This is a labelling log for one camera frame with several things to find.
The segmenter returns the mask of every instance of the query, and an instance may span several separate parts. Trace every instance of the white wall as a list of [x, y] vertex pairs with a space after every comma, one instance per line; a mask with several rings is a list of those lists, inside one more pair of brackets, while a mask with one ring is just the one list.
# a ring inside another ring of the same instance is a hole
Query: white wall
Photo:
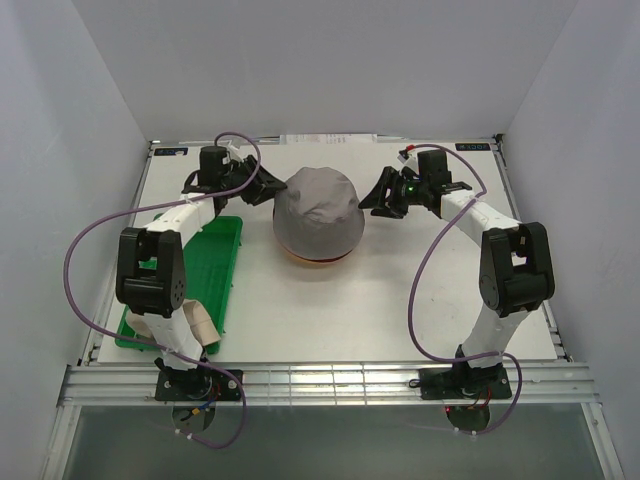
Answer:
[[506, 136], [525, 219], [549, 229], [552, 305], [640, 478], [640, 5], [580, 0]]
[[[39, 474], [87, 333], [64, 300], [64, 252], [90, 220], [130, 205], [146, 143], [70, 0], [0, 1], [0, 45], [0, 478], [20, 480]], [[86, 312], [120, 227], [79, 249]]]
[[504, 132], [576, 0], [73, 0], [148, 139]]

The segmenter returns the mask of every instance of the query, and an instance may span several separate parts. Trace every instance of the gray cloth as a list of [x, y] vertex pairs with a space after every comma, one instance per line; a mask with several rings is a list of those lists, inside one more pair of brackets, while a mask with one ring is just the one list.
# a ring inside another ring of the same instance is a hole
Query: gray cloth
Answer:
[[294, 255], [331, 260], [353, 250], [364, 231], [364, 212], [351, 181], [332, 168], [302, 168], [276, 194], [273, 231]]

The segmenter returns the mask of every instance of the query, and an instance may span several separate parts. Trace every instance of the glass panel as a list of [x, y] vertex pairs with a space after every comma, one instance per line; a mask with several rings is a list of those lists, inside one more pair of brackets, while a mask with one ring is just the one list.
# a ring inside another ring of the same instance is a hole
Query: glass panel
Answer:
[[[219, 409], [203, 436], [228, 438], [239, 413]], [[251, 408], [224, 451], [172, 425], [169, 407], [84, 407], [64, 478], [603, 478], [580, 405], [521, 405], [475, 439], [417, 428], [452, 428], [433, 406]]]

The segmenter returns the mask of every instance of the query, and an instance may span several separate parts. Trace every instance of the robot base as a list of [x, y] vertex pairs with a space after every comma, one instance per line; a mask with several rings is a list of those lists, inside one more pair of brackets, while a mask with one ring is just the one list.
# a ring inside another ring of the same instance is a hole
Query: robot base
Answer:
[[[229, 370], [237, 379], [242, 381], [244, 372], [242, 370]], [[211, 371], [209, 378], [211, 379], [212, 386], [218, 388], [219, 393], [216, 398], [216, 402], [236, 402], [241, 399], [240, 389], [235, 382], [229, 379], [227, 376]], [[158, 374], [158, 383], [156, 384], [156, 394], [154, 397], [159, 402], [195, 402], [198, 399], [185, 394], [179, 388], [171, 385], [169, 377], [164, 373]]]
[[475, 382], [464, 382], [454, 375], [453, 369], [441, 370], [423, 368], [418, 370], [419, 380], [411, 384], [412, 387], [420, 387], [420, 398], [423, 400], [461, 400], [461, 399], [485, 399], [489, 389], [491, 398], [504, 400], [511, 398], [511, 387], [507, 372], [500, 365], [496, 377], [489, 382], [480, 385]]

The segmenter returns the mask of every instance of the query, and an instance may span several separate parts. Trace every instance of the metal frame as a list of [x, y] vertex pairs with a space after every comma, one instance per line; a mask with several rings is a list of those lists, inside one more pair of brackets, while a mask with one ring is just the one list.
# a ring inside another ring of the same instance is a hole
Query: metal frame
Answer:
[[47, 448], [47, 456], [40, 478], [43, 480], [59, 480], [69, 460], [73, 438], [76, 434], [82, 407], [69, 405], [58, 407], [53, 432]]
[[[279, 139], [264, 139], [265, 144], [279, 143]], [[378, 142], [404, 140], [400, 137], [378, 137]], [[488, 142], [494, 152], [512, 213], [519, 218], [513, 191], [507, 178], [507, 169], [499, 148], [493, 139]], [[181, 145], [200, 146], [211, 142], [187, 142]], [[133, 204], [137, 205], [148, 172], [153, 148], [176, 145], [176, 142], [151, 142], [147, 164], [136, 191]], [[113, 290], [114, 272], [108, 282]], [[110, 305], [111, 295], [96, 315], [98, 322], [106, 318], [105, 309]], [[605, 478], [624, 478], [613, 448], [604, 417], [602, 416], [598, 391], [584, 363], [568, 361], [557, 325], [548, 304], [543, 305], [552, 339], [559, 360], [534, 363], [524, 362], [523, 391], [520, 403], [558, 404], [579, 403], [582, 405], [589, 432], [600, 460]], [[167, 403], [153, 400], [158, 372], [155, 367], [145, 366], [100, 366], [96, 365], [96, 352], [102, 336], [91, 332], [82, 358], [77, 367], [70, 367], [61, 390], [49, 452], [41, 478], [60, 479], [64, 474], [71, 452], [81, 409], [83, 406], [144, 406], [164, 407]], [[251, 407], [259, 406], [366, 406], [366, 405], [425, 405], [441, 406], [444, 401], [423, 401], [419, 392], [408, 386], [409, 380], [417, 377], [419, 368], [447, 368], [437, 364], [323, 364], [323, 365], [220, 365], [225, 368], [241, 368], [245, 375], [243, 384], [247, 401]], [[512, 383], [517, 372], [511, 364], [505, 364]], [[510, 403], [511, 400], [495, 400]], [[447, 401], [447, 404], [466, 401]], [[230, 408], [237, 403], [227, 404]]]
[[604, 421], [602, 405], [599, 403], [583, 403], [582, 412], [584, 413], [598, 460], [600, 460], [604, 478], [607, 480], [623, 479], [624, 473], [616, 455], [616, 450], [613, 447], [609, 429]]
[[[244, 370], [243, 385], [250, 406], [444, 405], [459, 401], [424, 401], [409, 387], [420, 368], [438, 364], [225, 365]], [[515, 367], [506, 365], [515, 384]], [[590, 403], [598, 392], [583, 363], [524, 363], [520, 403]], [[73, 367], [67, 371], [62, 406], [164, 406], [153, 397], [155, 367]], [[495, 400], [494, 403], [510, 403]]]

